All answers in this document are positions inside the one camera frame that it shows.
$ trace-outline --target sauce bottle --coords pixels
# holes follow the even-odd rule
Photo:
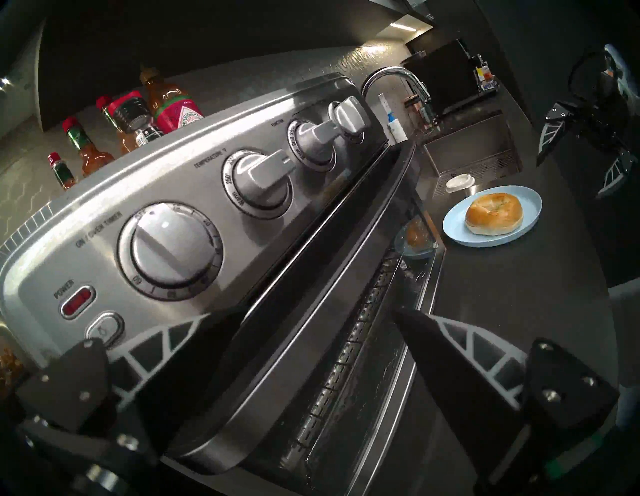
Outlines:
[[[64,189],[69,189],[72,186],[75,186],[76,178],[71,174],[67,164],[60,159],[60,155],[55,152],[49,155],[49,165],[51,165],[51,170],[56,175],[60,186]]]
[[[163,136],[140,92],[117,99],[109,105],[108,112],[119,128],[134,134],[139,147]]]
[[[168,134],[202,119],[202,112],[189,94],[176,84],[166,83],[157,69],[144,68],[140,81],[147,87],[149,108],[163,133]]]
[[[111,97],[103,95],[95,101],[95,106],[98,107],[98,110],[102,113],[102,115],[106,117],[111,125],[116,128],[116,132],[118,133],[118,141],[120,142],[120,153],[126,155],[138,148],[138,144],[136,143],[136,135],[121,130],[113,117],[111,117],[107,110],[111,102]]]
[[[67,117],[62,123],[62,129],[83,160],[82,173],[85,177],[113,162],[113,155],[98,150],[75,117]]]

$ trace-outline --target kitchen sink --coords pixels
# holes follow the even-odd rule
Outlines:
[[[471,174],[476,184],[483,184],[522,171],[520,156],[502,112],[423,146],[438,175],[433,196],[446,193],[447,181],[460,174]]]

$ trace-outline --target oven knob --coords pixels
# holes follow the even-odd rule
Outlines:
[[[266,156],[253,150],[233,153],[222,166],[229,199],[246,214],[260,219],[281,216],[293,197],[289,174],[296,164],[284,150]]]
[[[356,97],[329,105],[329,118],[347,135],[358,136],[371,125],[367,111]]]
[[[297,126],[295,138],[303,156],[317,165],[331,163],[335,155],[333,141],[340,136],[340,127],[331,119],[322,124],[303,122]]]
[[[184,287],[209,269],[216,258],[216,247],[199,216],[170,204],[157,204],[138,221],[131,253],[149,282]]]
[[[236,188],[247,202],[265,209],[282,205],[289,192],[287,176],[295,164],[283,151],[265,155],[242,150],[244,152],[234,164],[234,182]]]

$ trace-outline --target red bottle cap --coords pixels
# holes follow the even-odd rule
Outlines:
[[[60,155],[58,155],[57,153],[53,152],[51,155],[49,155],[49,165],[51,167],[53,167],[54,164],[59,160],[60,160]]]
[[[131,100],[132,98],[142,98],[142,95],[140,94],[140,92],[131,92],[128,95],[124,95],[122,98],[117,99],[116,101],[114,101],[114,103],[109,105],[109,108],[107,109],[109,111],[109,114],[113,117],[113,114],[118,109],[118,107],[127,100]]]
[[[95,106],[98,107],[98,110],[102,112],[107,105],[112,102],[111,97],[109,95],[103,95],[95,101]]]
[[[80,125],[78,119],[76,119],[75,117],[67,117],[62,123],[62,129],[64,129],[65,132],[69,132],[69,129],[71,129],[75,125]]]

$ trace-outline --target sink drain grate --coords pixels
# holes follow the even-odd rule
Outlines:
[[[507,177],[520,172],[522,167],[517,159],[516,154],[512,150],[507,150],[491,157],[478,160],[458,169],[447,170],[440,174],[438,185],[433,196],[440,196],[447,192],[447,181],[460,174],[471,174],[476,178],[476,184],[484,184],[486,182]]]

